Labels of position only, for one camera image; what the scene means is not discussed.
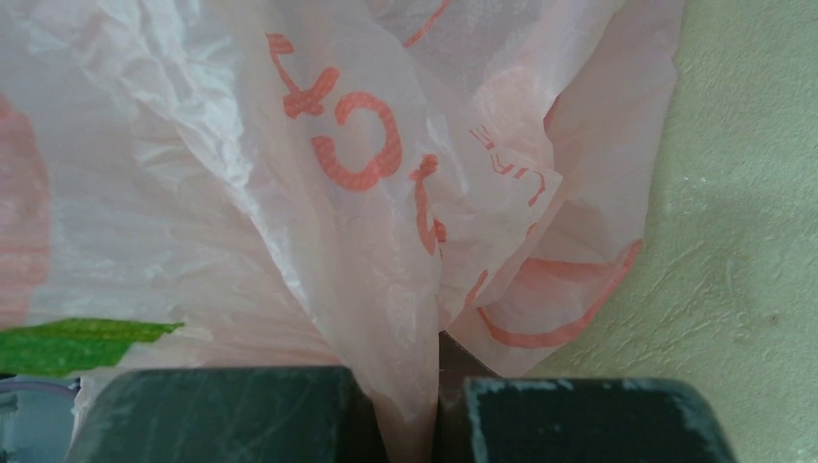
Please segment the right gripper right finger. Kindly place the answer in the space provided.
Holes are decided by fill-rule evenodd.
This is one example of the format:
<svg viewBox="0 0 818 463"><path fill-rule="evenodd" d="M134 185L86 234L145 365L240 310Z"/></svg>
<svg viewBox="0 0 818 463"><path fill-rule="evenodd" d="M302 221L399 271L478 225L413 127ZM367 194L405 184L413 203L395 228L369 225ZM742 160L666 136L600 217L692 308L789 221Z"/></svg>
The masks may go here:
<svg viewBox="0 0 818 463"><path fill-rule="evenodd" d="M733 462L709 402L661 378L502 378L443 333L437 462Z"/></svg>

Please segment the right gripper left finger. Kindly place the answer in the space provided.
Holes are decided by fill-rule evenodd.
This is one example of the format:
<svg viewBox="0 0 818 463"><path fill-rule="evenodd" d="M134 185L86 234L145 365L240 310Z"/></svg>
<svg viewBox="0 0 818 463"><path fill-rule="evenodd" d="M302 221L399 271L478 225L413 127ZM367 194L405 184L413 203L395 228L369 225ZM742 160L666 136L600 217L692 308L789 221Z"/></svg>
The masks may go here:
<svg viewBox="0 0 818 463"><path fill-rule="evenodd" d="M384 462L372 404L343 367L126 373L96 398L68 462Z"/></svg>

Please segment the pink plastic bag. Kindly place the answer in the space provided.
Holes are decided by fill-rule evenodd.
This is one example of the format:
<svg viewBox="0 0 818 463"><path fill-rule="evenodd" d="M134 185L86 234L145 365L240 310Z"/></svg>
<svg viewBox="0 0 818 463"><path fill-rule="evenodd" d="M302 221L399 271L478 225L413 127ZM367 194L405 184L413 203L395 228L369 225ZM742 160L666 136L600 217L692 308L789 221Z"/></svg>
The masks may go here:
<svg viewBox="0 0 818 463"><path fill-rule="evenodd" d="M680 1L5 1L1 368L342 365L425 457L641 247Z"/></svg>

